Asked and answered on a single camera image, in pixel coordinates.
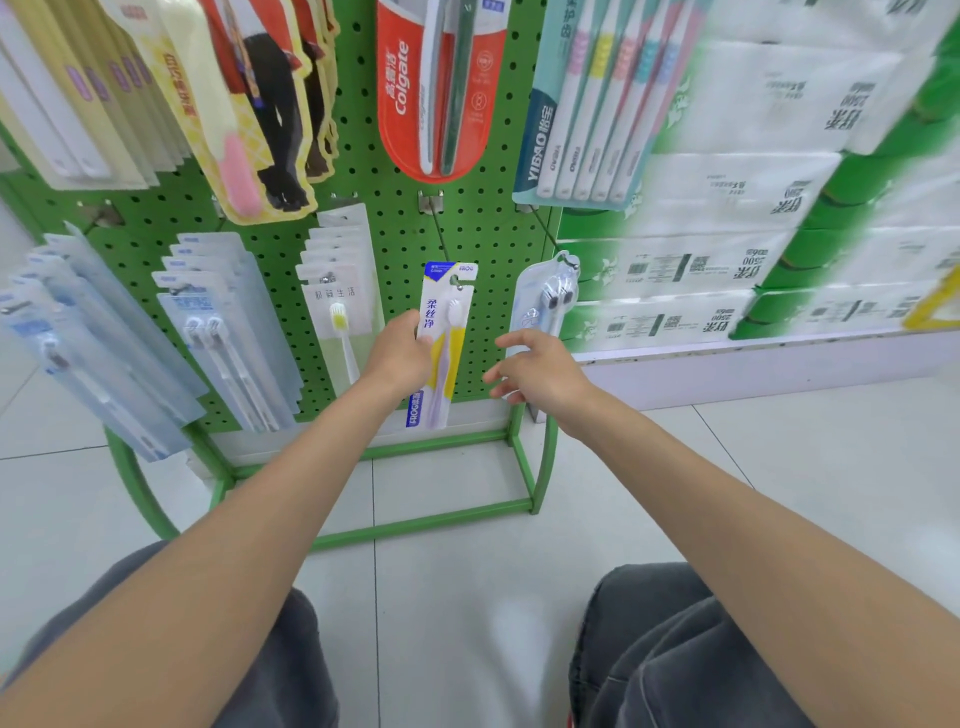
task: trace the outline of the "green pegboard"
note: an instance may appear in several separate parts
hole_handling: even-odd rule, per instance
[[[481,400],[487,388],[480,376],[500,357],[493,339],[507,329],[516,277],[526,266],[552,255],[552,246],[531,214],[515,211],[511,200],[516,159],[520,150],[527,102],[540,45],[546,0],[514,0],[504,48],[487,151],[465,177],[440,186],[406,177],[383,151],[376,123],[376,5],[373,0],[337,0],[335,11],[342,32],[336,40],[341,88],[334,113],[340,134],[336,174],[316,185],[317,199],[359,195],[370,215],[384,314],[389,320],[420,303],[422,268],[427,260],[444,259],[434,219],[418,212],[417,193],[444,192],[444,212],[438,222],[451,257],[477,262],[480,276],[470,311],[467,342],[457,376],[454,401]],[[55,192],[12,144],[4,141],[22,170],[0,175],[0,195],[24,226],[37,237],[62,232],[63,220],[88,231],[96,247],[122,280],[193,361],[170,330],[156,300],[150,274],[160,270],[160,257],[176,242],[178,232],[234,230],[257,256],[283,330],[304,381],[298,420],[312,420],[333,399],[317,337],[306,311],[294,266],[307,231],[316,227],[313,215],[291,223],[236,226],[218,218],[211,192],[196,162],[161,174],[160,186],[134,192]],[[110,200],[125,221],[119,228],[91,227],[78,205]],[[541,215],[548,226],[557,216]],[[207,432],[239,429],[216,395],[202,400],[207,415],[200,425]]]

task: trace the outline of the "frog toothbrush package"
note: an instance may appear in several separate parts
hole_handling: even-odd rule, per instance
[[[511,0],[379,0],[384,149],[421,182],[463,177],[487,147]]]
[[[579,298],[579,276],[580,259],[567,251],[526,268],[516,279],[510,331],[538,328],[559,336],[564,316]],[[510,347],[507,356],[525,351],[523,346]]]
[[[515,202],[627,206],[710,3],[547,5]]]
[[[433,339],[433,363],[426,384],[410,395],[407,427],[446,427],[473,298],[473,286],[465,281],[476,280],[477,271],[476,263],[430,262],[423,269],[417,336]]]
[[[316,66],[291,0],[100,4],[136,43],[230,221],[297,220],[317,208],[304,86]]]

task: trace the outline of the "hand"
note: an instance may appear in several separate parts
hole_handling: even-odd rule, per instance
[[[513,392],[507,398],[510,404],[528,401],[563,425],[575,416],[577,403],[593,389],[556,336],[535,328],[522,328],[503,334],[494,343],[502,349],[523,345],[530,351],[508,356],[483,375],[487,384],[499,381],[491,389],[491,397]]]
[[[394,318],[376,337],[361,380],[387,386],[400,401],[416,392],[430,377],[429,336],[417,338],[420,312],[411,309]]]

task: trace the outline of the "toothbrush head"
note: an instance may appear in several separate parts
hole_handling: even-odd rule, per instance
[[[330,307],[330,323],[338,334],[350,332],[350,322],[347,318],[347,307],[342,303],[334,303]]]
[[[450,324],[450,330],[455,328],[466,328],[469,308],[467,308],[460,299],[450,299],[446,307],[446,320]]]

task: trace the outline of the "display rack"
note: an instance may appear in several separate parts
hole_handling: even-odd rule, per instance
[[[553,254],[546,231],[556,229],[559,214],[545,210],[538,219],[518,211],[511,200],[545,5],[545,0],[514,0],[487,152],[469,174],[444,185],[425,185],[401,174],[380,143],[376,125],[375,3],[338,2],[335,6],[343,28],[336,43],[341,87],[336,91],[334,110],[340,156],[334,162],[336,174],[315,185],[317,199],[327,202],[321,202],[321,209],[344,201],[366,204],[387,319],[418,304],[422,269],[428,260],[444,259],[444,254],[448,254],[453,259],[479,263],[480,276],[475,284],[454,402],[488,396],[481,375],[500,356],[493,339],[510,323],[516,277],[531,263]],[[42,241],[45,232],[63,232],[64,220],[85,230],[113,273],[188,361],[192,362],[192,357],[180,338],[171,335],[150,274],[162,269],[160,257],[167,246],[176,242],[178,232],[238,232],[247,250],[257,258],[287,342],[300,365],[304,387],[298,421],[313,420],[333,400],[317,336],[294,271],[303,241],[309,229],[316,226],[314,216],[270,225],[234,225],[217,214],[209,185],[192,159],[176,172],[158,175],[160,186],[146,190],[57,192],[43,182],[6,130],[0,128],[0,134],[21,167],[0,175],[0,197],[24,227],[38,241]],[[437,216],[420,212],[419,198],[441,191],[444,211]],[[185,431],[197,457],[215,474],[211,501],[214,507],[257,467],[233,468],[227,462],[208,436],[237,430],[239,425],[212,388],[201,403],[206,416]],[[540,470],[534,478],[518,438],[522,416],[523,408],[515,407],[505,429],[370,448],[363,459],[503,440],[516,453],[529,497],[322,536],[314,548],[343,546],[507,513],[536,514],[553,466],[557,425],[552,420],[547,423]],[[108,443],[124,484],[147,523],[161,538],[175,537],[179,532],[150,491],[133,452],[110,432]]]

